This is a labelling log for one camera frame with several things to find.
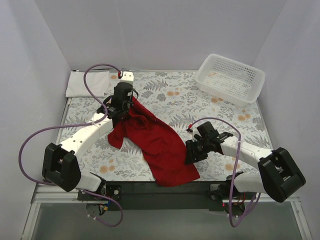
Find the red t-shirt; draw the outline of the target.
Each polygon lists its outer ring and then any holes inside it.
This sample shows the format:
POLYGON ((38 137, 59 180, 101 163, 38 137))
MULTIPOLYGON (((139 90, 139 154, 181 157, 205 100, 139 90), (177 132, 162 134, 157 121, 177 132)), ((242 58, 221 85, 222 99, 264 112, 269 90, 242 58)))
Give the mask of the red t-shirt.
POLYGON ((142 151, 155 182, 176 187, 200 178, 194 164, 185 164, 187 148, 180 136, 133 98, 128 115, 108 134, 108 142, 120 149, 128 138, 142 151))

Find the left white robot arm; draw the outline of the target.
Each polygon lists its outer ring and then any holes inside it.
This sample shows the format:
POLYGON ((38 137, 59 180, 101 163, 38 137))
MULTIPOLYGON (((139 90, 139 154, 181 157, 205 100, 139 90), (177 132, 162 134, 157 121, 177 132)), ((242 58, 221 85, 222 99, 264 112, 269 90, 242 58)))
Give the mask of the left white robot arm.
POLYGON ((119 82, 113 95, 103 101, 90 119, 89 125, 59 144, 50 143, 44 151, 42 176, 66 192, 87 190, 95 200, 103 199, 107 193, 103 179, 88 170, 80 170, 78 159, 129 113, 133 92, 132 84, 119 82))

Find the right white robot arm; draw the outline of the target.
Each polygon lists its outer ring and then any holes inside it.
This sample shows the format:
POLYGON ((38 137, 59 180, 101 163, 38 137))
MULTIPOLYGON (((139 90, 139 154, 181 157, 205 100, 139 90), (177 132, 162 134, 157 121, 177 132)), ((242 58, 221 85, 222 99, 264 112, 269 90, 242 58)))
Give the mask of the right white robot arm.
POLYGON ((192 139, 186 141, 185 164, 190 165, 208 158, 209 153, 238 158, 257 170, 257 173, 238 171, 229 175, 214 194, 237 199, 245 193, 267 194, 278 203, 284 202, 306 184, 290 153, 282 147, 276 150, 240 142, 229 132, 219 133, 207 121, 196 129, 188 127, 192 139))

